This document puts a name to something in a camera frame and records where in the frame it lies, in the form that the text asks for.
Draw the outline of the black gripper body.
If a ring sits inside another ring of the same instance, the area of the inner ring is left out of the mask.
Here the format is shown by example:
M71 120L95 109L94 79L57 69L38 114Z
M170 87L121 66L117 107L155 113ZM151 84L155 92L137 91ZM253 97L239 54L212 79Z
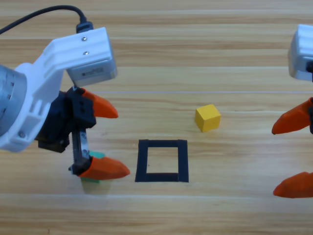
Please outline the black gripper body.
M72 135L73 164L69 170L74 175L82 175L92 163L86 130L96 124L96 118L93 101L84 97L84 93L78 87L72 87L67 92L60 91L36 136L39 148L62 153Z

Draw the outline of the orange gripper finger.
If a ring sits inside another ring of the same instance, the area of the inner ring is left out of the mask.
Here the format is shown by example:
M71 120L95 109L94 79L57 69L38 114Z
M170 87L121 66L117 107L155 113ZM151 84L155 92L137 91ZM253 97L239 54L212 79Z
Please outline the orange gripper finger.
M106 99L83 89L83 96L93 102L94 115L100 118L118 118L118 111Z
M284 198L312 198L313 173L301 172L283 180L274 189L273 195Z
M130 170L121 162L112 158L96 158L72 165L72 174L94 181L119 179L130 174Z
M310 127L310 132L313 133L312 97L282 114L273 125L271 132L274 135L284 134L304 129L307 126Z

